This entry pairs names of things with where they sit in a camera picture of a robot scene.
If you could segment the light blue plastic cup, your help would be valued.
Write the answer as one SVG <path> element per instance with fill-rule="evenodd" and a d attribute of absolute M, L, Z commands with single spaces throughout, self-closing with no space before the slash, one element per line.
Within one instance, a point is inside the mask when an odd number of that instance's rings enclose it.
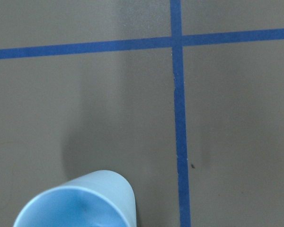
<path fill-rule="evenodd" d="M 83 175 L 32 198 L 16 227 L 135 227 L 135 195 L 129 182 L 110 170 Z"/>

